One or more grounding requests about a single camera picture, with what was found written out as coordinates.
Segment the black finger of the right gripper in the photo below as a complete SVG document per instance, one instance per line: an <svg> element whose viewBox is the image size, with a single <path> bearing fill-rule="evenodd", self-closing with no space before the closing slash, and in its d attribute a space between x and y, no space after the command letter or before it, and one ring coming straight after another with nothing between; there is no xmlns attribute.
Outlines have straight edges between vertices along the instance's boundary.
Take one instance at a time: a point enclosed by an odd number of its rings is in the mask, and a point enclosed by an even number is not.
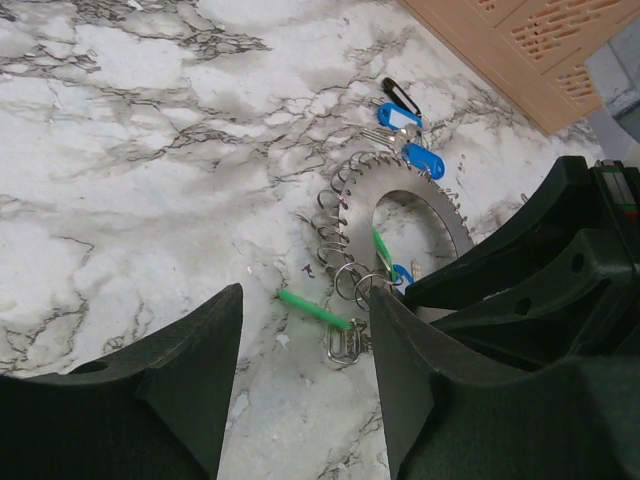
<svg viewBox="0 0 640 480"><path fill-rule="evenodd" d="M460 310L514 287L554 260L576 234L604 219L597 166L561 156L527 202L453 263L411 285L409 308Z"/></svg>
<svg viewBox="0 0 640 480"><path fill-rule="evenodd" d="M522 370L565 357L609 356L637 321L639 266L619 235L583 229L548 265L522 283L434 322L434 327Z"/></svg>

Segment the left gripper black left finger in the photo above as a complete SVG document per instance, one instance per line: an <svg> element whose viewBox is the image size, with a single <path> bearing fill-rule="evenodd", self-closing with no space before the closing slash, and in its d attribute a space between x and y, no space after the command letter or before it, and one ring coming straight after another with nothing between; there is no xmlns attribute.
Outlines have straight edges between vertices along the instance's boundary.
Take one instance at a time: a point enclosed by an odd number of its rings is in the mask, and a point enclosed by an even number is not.
<svg viewBox="0 0 640 480"><path fill-rule="evenodd" d="M243 325L233 284L66 374L1 380L5 479L213 479Z"/></svg>

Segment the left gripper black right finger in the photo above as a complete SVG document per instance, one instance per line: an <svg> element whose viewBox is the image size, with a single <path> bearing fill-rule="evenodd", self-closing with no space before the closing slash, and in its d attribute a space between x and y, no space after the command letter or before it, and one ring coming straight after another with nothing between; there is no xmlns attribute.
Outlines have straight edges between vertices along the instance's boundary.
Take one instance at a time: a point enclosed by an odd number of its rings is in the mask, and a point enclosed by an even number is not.
<svg viewBox="0 0 640 480"><path fill-rule="evenodd" d="M639 362L576 358L527 373L375 288L370 326L395 479L635 479Z"/></svg>

